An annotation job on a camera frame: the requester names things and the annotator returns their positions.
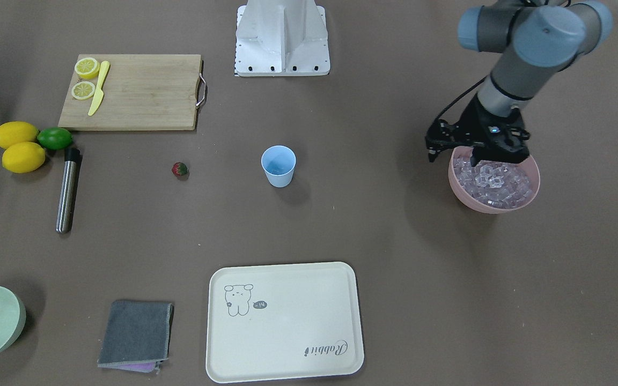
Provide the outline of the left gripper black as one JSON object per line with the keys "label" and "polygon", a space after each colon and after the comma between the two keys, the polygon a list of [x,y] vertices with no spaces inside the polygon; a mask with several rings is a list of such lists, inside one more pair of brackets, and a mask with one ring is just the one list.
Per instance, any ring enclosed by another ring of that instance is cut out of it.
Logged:
{"label": "left gripper black", "polygon": [[444,151],[465,146],[472,149],[470,164],[475,168],[483,160],[522,163],[530,156],[526,144],[530,136],[520,110],[512,110],[508,117],[496,116],[473,97],[455,124],[434,120],[425,140],[430,163]]}

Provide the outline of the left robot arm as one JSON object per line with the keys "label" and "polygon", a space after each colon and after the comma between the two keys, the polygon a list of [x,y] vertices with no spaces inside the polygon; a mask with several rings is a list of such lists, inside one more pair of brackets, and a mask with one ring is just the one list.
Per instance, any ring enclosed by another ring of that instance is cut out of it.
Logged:
{"label": "left robot arm", "polygon": [[437,116],[426,132],[429,161],[444,151],[471,147],[480,161],[519,164],[530,155],[523,108],[553,75],[594,51],[610,36],[614,19],[602,2],[498,1],[462,14],[462,47],[499,53],[490,73],[454,124]]}

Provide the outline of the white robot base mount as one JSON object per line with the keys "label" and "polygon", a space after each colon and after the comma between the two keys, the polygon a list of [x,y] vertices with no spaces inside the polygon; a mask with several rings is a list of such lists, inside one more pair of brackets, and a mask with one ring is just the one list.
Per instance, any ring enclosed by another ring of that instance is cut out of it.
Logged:
{"label": "white robot base mount", "polygon": [[314,1],[248,1],[236,15],[236,76],[329,74],[324,7]]}

